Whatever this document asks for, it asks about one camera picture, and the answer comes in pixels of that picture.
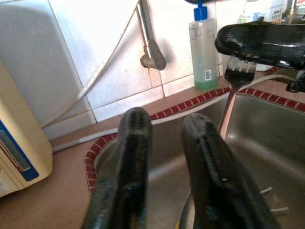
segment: kitchen sink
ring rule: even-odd
[[[216,126],[226,100],[199,113]],[[153,126],[153,150],[149,155],[147,221],[149,229],[174,229],[190,192],[181,129],[184,117]],[[270,209],[289,208],[276,215],[283,229],[305,228],[305,114],[248,95],[238,95],[226,143],[253,176],[260,190],[272,187],[264,197]],[[100,153],[99,174],[111,156],[115,141]]]

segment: green liquid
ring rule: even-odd
[[[198,91],[209,92],[217,88],[217,78],[210,81],[199,82],[195,81],[195,89]]]

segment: white hose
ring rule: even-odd
[[[127,27],[132,19],[132,16],[135,12],[135,10],[137,9],[137,4],[134,7],[133,11],[132,11],[132,15],[130,16],[126,27],[122,33],[122,35],[120,36],[116,46],[114,47],[111,55],[108,57],[106,62],[103,62],[94,72],[94,74],[92,75],[91,79],[86,83],[86,85],[83,87],[83,89],[77,94],[77,96],[72,99],[68,104],[66,104],[58,113],[52,115],[50,118],[48,118],[46,121],[40,123],[40,127],[44,128],[50,124],[52,124],[56,119],[58,119],[59,117],[63,116],[65,113],[67,113],[81,98],[84,97],[84,95],[86,95],[88,93],[88,91],[91,89],[91,87],[95,84],[95,82],[97,81],[97,79],[99,78],[101,72],[103,71],[104,67],[108,64],[109,60],[112,58],[114,52],[116,51],[117,47],[119,46],[123,35],[125,34]]]
[[[240,91],[245,89],[245,88],[251,87],[254,84],[261,83],[263,81],[271,80],[271,79],[275,79],[275,78],[282,78],[282,79],[284,78],[284,79],[287,79],[287,80],[292,80],[292,78],[290,78],[288,76],[285,76],[285,75],[278,75],[278,74],[268,75],[268,76],[264,76],[262,78],[259,78],[257,80],[252,81],[251,84],[242,87],[240,89]],[[216,102],[218,102],[218,101],[220,101],[222,99],[225,99],[228,96],[228,94],[229,94],[228,92],[225,93],[225,94],[222,94],[222,95],[220,95],[220,96],[218,96],[218,97],[216,97],[216,98],[214,98],[212,100],[209,100],[208,102],[205,102],[205,103],[203,103],[203,104],[201,104],[199,106],[196,106],[196,107],[194,107],[192,109],[189,109],[187,111],[184,111],[184,112],[181,112],[181,113],[177,113],[177,114],[173,114],[173,115],[171,115],[169,117],[152,120],[152,125],[169,122],[169,121],[172,121],[174,119],[181,118],[181,117],[187,116],[187,115],[189,115],[191,113],[200,111],[200,110],[202,110],[202,109],[204,109],[204,108],[206,108],[208,106],[213,105],[214,103],[216,103]],[[80,139],[77,139],[77,140],[74,140],[74,141],[67,142],[65,144],[56,146],[56,147],[53,148],[53,152],[57,152],[57,151],[66,149],[68,147],[72,147],[72,146],[75,146],[77,144],[81,144],[81,143],[93,140],[95,138],[98,138],[98,137],[101,137],[101,136],[104,136],[104,135],[114,134],[114,133],[117,133],[117,132],[118,132],[118,128],[115,128],[115,129],[111,129],[111,130],[101,131],[101,132],[98,132],[98,133],[95,133],[95,134],[92,134],[92,135],[88,135],[88,136],[85,136],[83,138],[80,138]]]

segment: dish soap bottle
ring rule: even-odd
[[[189,23],[195,88],[211,91],[217,88],[217,59],[214,19],[207,19],[207,7],[198,1],[195,21]]]

